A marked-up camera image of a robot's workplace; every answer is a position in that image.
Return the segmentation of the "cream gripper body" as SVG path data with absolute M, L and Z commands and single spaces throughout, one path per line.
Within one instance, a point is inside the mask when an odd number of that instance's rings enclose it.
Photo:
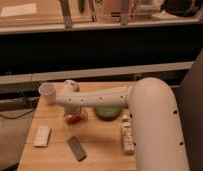
M 73 110 L 69 110 L 66 112 L 65 120 L 69 115 L 80 115 L 83 117 L 81 121 L 86 121 L 88 119 L 88 113 L 83 107 L 76 107 Z

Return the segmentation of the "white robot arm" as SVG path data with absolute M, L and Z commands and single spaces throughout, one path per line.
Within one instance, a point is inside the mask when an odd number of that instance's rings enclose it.
M 176 98 L 164 81 L 149 77 L 131 86 L 85 92 L 61 91 L 55 103 L 127 108 L 138 171 L 190 171 Z

